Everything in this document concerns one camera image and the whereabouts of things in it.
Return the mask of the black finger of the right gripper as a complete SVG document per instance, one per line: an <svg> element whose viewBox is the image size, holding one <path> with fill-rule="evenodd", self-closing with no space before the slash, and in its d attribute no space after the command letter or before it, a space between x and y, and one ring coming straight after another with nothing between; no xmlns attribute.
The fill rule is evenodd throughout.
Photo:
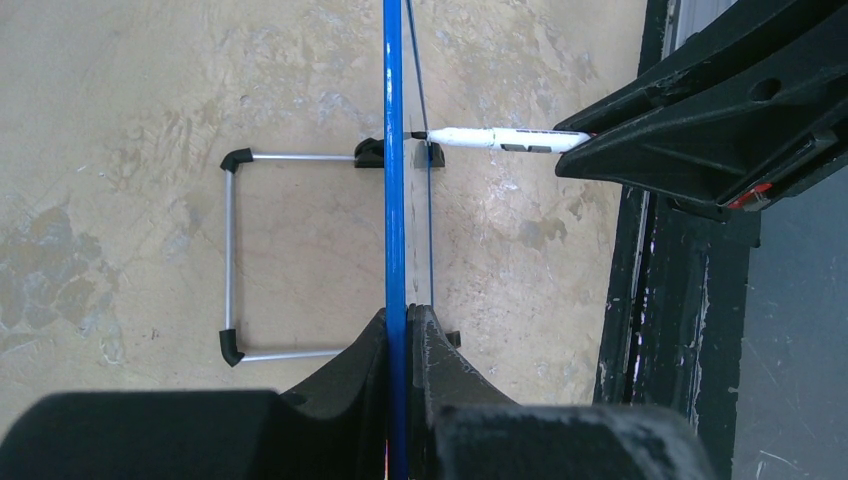
<svg viewBox="0 0 848 480"><path fill-rule="evenodd" d="M641 188L706 217L766 209L847 163L847 23L825 19L712 88L588 133L558 176Z"/></svg>
<svg viewBox="0 0 848 480"><path fill-rule="evenodd" d="M664 59L658 1L650 1L640 66L631 83L560 121L559 131L604 133L730 79L820 24L845 1L738 1Z"/></svg>

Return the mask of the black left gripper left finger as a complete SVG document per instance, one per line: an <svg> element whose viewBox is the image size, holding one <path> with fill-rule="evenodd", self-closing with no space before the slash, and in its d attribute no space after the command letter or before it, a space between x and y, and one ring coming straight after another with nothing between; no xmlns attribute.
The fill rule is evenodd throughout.
<svg viewBox="0 0 848 480"><path fill-rule="evenodd" d="M5 479L380 479L388 341L378 312L285 392L64 392L1 444Z"/></svg>

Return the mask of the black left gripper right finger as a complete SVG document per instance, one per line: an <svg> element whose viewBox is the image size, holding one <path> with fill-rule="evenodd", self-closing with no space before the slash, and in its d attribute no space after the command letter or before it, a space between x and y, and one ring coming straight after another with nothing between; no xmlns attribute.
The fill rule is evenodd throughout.
<svg viewBox="0 0 848 480"><path fill-rule="evenodd" d="M450 342L429 305L407 310L413 479L710 479L691 426L654 406L521 405Z"/></svg>

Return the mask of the blue framed whiteboard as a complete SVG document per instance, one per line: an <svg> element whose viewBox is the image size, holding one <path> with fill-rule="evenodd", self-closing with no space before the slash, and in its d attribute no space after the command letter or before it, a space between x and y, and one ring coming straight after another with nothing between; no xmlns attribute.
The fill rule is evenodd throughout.
<svg viewBox="0 0 848 480"><path fill-rule="evenodd" d="M431 169L413 166L418 140L428 131L419 42L411 1L383 4L385 301L389 348L388 476L411 476L408 362L415 305L433 301Z"/></svg>

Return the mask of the white marker pen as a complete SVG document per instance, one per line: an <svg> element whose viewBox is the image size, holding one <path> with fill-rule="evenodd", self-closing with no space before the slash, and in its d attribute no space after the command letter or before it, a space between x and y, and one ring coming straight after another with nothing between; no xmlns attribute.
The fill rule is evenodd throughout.
<svg viewBox="0 0 848 480"><path fill-rule="evenodd" d="M592 139L591 134L575 131L457 127L412 131L409 136L442 146L541 154L566 153Z"/></svg>

